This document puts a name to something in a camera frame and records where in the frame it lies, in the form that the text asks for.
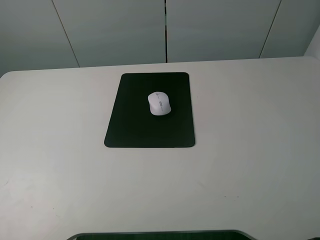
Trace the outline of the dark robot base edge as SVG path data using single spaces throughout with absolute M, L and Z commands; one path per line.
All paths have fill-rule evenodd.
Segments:
M 254 240 L 239 230 L 79 233 L 69 240 Z

